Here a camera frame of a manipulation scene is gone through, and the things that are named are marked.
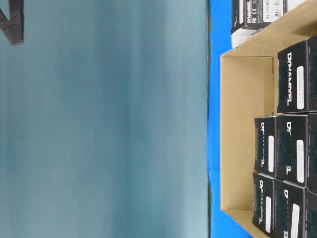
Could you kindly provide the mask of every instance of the white label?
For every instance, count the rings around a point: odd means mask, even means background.
[[[244,0],[240,0],[239,2],[239,23],[243,23],[243,16],[244,16]]]
[[[306,0],[287,0],[287,11],[292,10],[293,8],[297,7],[302,2]]]
[[[291,238],[298,237],[299,206],[293,204]]]
[[[263,0],[263,22],[273,22],[283,14],[283,0]]]
[[[304,182],[304,142],[302,140],[296,141],[297,154],[297,181]]]
[[[268,137],[268,170],[274,172],[274,136]]]
[[[266,197],[265,230],[271,232],[272,199]]]
[[[297,68],[297,109],[304,108],[304,67]]]

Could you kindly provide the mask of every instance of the black box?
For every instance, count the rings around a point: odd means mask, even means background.
[[[305,237],[305,188],[275,179],[276,238]]]
[[[265,28],[285,12],[286,0],[232,0],[231,33]]]
[[[306,185],[308,157],[308,121],[317,115],[279,115],[277,117],[278,178]]]
[[[274,178],[253,172],[253,224],[269,236],[274,234]]]
[[[254,118],[256,156],[254,169],[276,176],[277,123],[276,117]]]
[[[317,194],[306,190],[306,238],[317,237]]]
[[[308,132],[308,172],[306,186],[317,190],[317,114],[309,114]]]
[[[278,113],[317,111],[317,36],[278,53]]]

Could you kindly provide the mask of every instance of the gray-blue backdrop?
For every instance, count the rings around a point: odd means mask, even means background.
[[[205,0],[24,12],[23,45],[0,32],[0,236],[206,238]]]

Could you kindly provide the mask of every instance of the white sticker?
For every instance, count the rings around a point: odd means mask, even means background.
[[[268,170],[274,172],[274,136],[268,137]]]
[[[243,23],[243,16],[244,16],[244,0],[240,0],[239,2],[239,23]]]
[[[297,160],[297,181],[304,182],[304,142],[302,140],[296,141],[296,160]]]
[[[283,14],[283,0],[263,0],[263,22],[274,22]]]
[[[297,109],[304,108],[304,67],[297,67]]]
[[[271,232],[272,199],[266,197],[265,230]]]
[[[298,237],[299,206],[293,204],[291,238]]]

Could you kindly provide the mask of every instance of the dark metal bracket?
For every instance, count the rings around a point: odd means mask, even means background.
[[[10,20],[0,9],[0,29],[14,46],[24,42],[23,0],[9,0]]]

